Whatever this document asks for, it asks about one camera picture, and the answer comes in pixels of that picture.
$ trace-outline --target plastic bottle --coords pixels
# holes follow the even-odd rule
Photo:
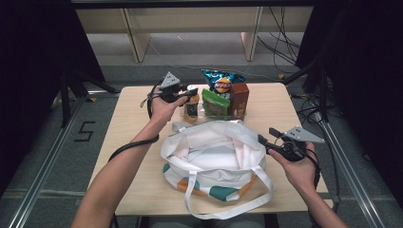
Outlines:
[[[194,85],[189,85],[187,90],[195,89]],[[198,104],[200,96],[196,94],[190,98],[190,101],[183,105],[183,117],[188,123],[194,123],[198,119]]]

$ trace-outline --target tote bag handle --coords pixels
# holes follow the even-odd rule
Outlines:
[[[199,219],[230,219],[232,217],[238,216],[242,213],[255,209],[259,206],[262,206],[264,203],[270,201],[270,199],[273,197],[273,184],[270,181],[270,178],[267,176],[266,172],[264,172],[264,170],[259,165],[255,166],[251,169],[261,179],[261,181],[264,183],[264,185],[268,188],[268,190],[269,190],[268,193],[266,193],[263,196],[260,196],[256,199],[248,201],[242,205],[231,208],[227,211],[213,213],[213,214],[203,214],[203,215],[195,214],[190,209],[190,196],[191,196],[192,190],[195,186],[196,177],[198,175],[198,172],[189,171],[188,185],[187,185],[187,189],[186,189],[186,194],[184,195],[184,204],[185,204],[187,210],[189,211],[189,213]]]

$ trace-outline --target table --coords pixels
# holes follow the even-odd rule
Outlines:
[[[269,127],[285,131],[299,125],[297,113],[283,84],[249,84],[248,87],[250,94],[246,108],[247,115],[244,118],[248,127],[273,142],[274,137],[268,133]],[[145,107],[140,108],[140,102],[150,89],[151,86],[130,86],[122,90],[91,181],[107,163],[110,155],[118,147],[128,143],[148,121],[147,110]],[[171,122],[161,131],[160,140],[151,146],[145,156],[136,178],[117,208],[118,216],[189,214],[184,206],[184,193],[175,190],[163,176],[165,160],[160,155],[163,140],[174,134],[171,124],[180,121],[183,121],[183,118],[180,115],[180,109],[177,108]],[[198,119],[198,122],[203,121],[205,121],[203,117]],[[271,201],[252,210],[251,213],[306,211],[305,203],[286,179],[282,167],[270,156],[266,156],[266,160],[266,172],[275,186],[274,196]],[[317,191],[322,196],[329,195],[323,180],[320,180]],[[257,181],[239,201],[221,202],[212,198],[192,196],[192,207],[195,213],[215,213],[244,203],[263,193],[264,187],[260,181]],[[329,198],[326,199],[326,202],[333,206]]]

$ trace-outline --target black curtain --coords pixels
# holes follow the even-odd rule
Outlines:
[[[0,195],[31,150],[64,70],[105,80],[70,2],[44,2],[0,1]]]

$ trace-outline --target brown box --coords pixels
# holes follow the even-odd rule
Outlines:
[[[249,88],[246,83],[232,84],[231,104],[228,107],[228,115],[231,120],[242,120],[246,115],[246,105],[248,104]]]

